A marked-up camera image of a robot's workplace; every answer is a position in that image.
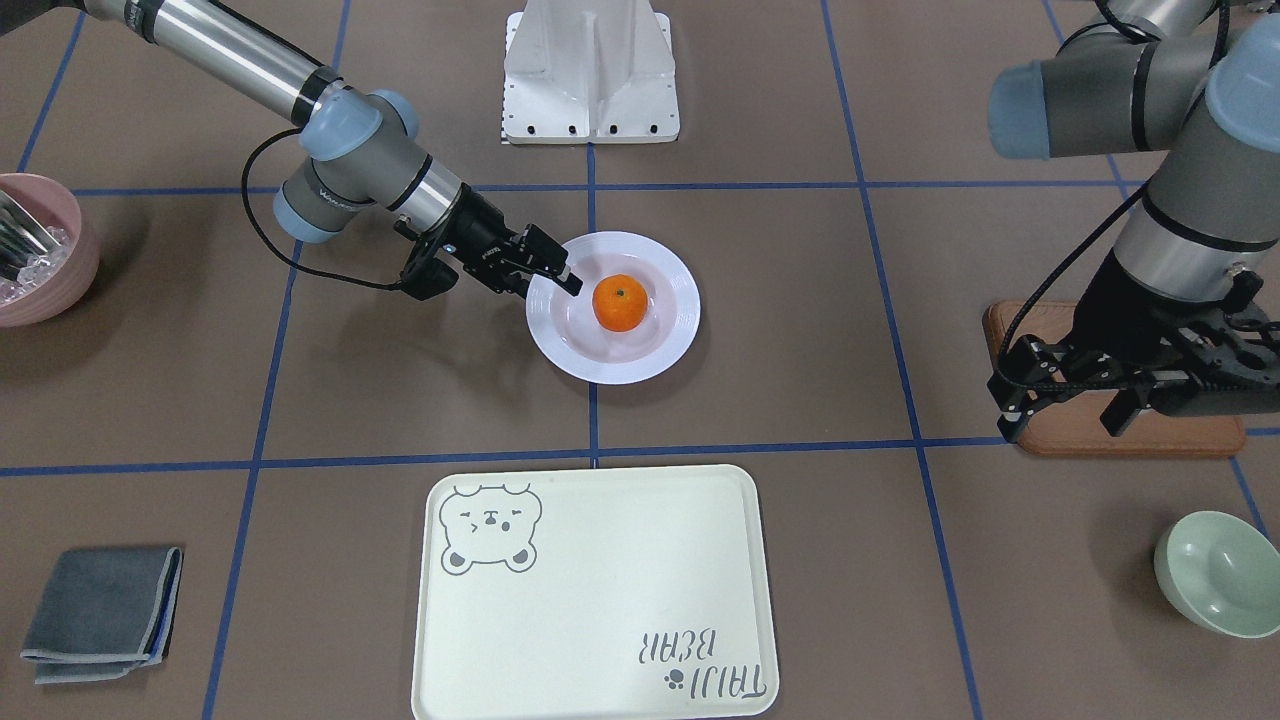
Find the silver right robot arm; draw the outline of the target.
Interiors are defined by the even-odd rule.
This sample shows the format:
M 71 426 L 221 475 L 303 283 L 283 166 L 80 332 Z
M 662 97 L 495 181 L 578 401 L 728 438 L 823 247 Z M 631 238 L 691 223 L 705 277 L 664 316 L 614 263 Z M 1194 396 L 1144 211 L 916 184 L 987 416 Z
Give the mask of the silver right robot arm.
M 342 74 L 219 1 L 78 1 L 285 118 L 303 164 L 273 201 L 278 225 L 321 243 L 369 208 L 394 218 L 411 243 L 387 284 L 425 300 L 452 290 L 460 269 L 495 293 L 525 296 L 547 278 L 571 295 L 582 282 L 568 254 L 536 225 L 513 231 L 503 214 L 417 143 L 419 118 L 398 94 L 362 94 Z

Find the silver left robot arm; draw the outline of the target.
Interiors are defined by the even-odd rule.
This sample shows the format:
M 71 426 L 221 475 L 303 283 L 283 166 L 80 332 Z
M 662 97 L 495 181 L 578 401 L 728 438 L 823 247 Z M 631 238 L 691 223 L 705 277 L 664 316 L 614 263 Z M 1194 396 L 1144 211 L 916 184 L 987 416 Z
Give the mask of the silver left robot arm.
M 1256 304 L 1279 237 L 1277 6 L 1242 32 L 1229 1 L 1100 1 L 1043 61 L 1004 70 L 989 141 L 1004 158 L 1164 152 L 1083 242 L 1124 220 L 1050 342 L 1009 328 L 988 391 L 998 429 L 1108 392 L 1111 436 L 1142 413 L 1277 411 L 1277 322 Z

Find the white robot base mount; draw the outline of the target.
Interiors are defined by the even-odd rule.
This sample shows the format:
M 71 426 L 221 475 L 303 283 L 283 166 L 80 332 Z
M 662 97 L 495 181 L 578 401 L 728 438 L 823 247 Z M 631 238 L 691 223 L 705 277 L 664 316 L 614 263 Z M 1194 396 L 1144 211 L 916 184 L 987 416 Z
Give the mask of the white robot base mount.
M 504 50 L 506 143 L 680 136 L 671 20 L 649 1 L 530 1 L 507 17 Z

